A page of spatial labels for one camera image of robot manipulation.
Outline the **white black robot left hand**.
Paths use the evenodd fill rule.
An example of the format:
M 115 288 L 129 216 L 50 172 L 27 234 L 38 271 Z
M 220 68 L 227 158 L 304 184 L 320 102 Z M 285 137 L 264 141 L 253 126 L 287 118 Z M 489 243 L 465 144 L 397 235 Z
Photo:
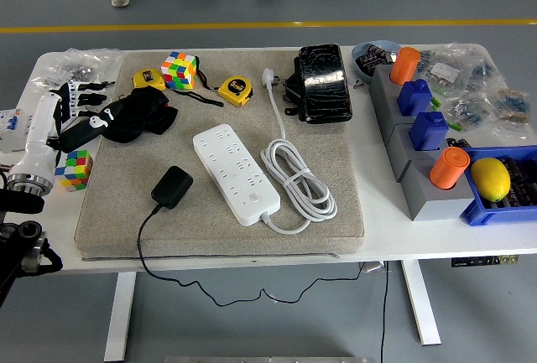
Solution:
M 49 140 L 60 135 L 65 123 L 86 116 L 90 106 L 103 105 L 107 100 L 105 89 L 111 84 L 69 81 L 42 95 L 29 127 L 24 156 L 9 171 L 9 184 L 26 179 L 52 182 L 58 151 L 49 145 Z

